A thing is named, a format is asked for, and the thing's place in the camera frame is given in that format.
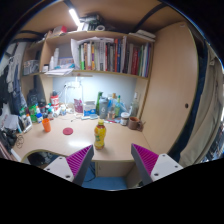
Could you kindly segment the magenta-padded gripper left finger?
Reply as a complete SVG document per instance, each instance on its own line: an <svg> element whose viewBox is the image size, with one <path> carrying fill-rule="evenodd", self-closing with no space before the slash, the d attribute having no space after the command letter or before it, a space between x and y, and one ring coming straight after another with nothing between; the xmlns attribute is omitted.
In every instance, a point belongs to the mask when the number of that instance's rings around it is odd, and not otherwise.
<svg viewBox="0 0 224 224"><path fill-rule="evenodd" d="M45 168L45 171L81 186L93 155L93 146L89 145L70 156L59 156Z"/></svg>

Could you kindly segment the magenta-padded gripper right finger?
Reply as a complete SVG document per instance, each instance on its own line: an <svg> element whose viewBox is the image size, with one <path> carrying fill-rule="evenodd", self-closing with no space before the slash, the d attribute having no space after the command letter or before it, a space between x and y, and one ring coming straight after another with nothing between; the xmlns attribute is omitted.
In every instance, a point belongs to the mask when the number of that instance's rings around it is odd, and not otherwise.
<svg viewBox="0 0 224 224"><path fill-rule="evenodd" d="M167 154L156 154L140 145L131 145L135 165L130 172L131 186L140 182L147 185L182 169L182 166Z"/></svg>

